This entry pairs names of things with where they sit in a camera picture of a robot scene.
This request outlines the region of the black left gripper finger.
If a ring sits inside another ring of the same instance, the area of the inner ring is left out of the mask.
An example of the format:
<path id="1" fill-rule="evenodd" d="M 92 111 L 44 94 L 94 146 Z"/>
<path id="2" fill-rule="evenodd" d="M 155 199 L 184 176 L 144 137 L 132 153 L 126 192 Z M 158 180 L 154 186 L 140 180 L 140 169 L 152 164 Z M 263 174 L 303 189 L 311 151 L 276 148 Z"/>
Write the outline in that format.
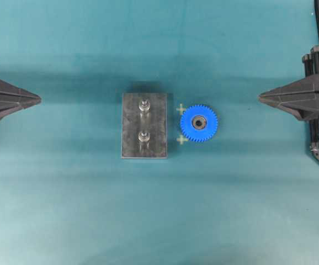
<path id="1" fill-rule="evenodd" d="M 0 102 L 0 120 L 7 115 L 38 105 L 40 103 L 41 99 L 28 99 L 24 102 Z"/>
<path id="2" fill-rule="evenodd" d="M 41 98 L 33 94 L 27 90 L 24 90 L 22 88 L 16 87 L 10 83 L 7 83 L 0 79 L 0 95 L 5 96 L 16 96 L 16 97 L 23 97 L 23 98 L 29 98 L 29 99 L 37 99 L 41 100 Z"/>

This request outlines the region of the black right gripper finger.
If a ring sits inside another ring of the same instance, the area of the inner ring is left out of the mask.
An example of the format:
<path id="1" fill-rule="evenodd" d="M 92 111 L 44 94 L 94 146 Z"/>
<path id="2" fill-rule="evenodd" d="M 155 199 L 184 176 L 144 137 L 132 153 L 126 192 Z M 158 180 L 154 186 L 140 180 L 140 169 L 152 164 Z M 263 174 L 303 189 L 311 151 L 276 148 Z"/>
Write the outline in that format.
<path id="1" fill-rule="evenodd" d="M 306 93 L 319 93 L 319 73 L 307 76 L 287 85 L 274 88 L 259 95 L 259 99 L 269 97 L 290 96 Z"/>
<path id="2" fill-rule="evenodd" d="M 319 93 L 273 94 L 263 93 L 259 101 L 293 115 L 299 121 L 319 117 Z"/>

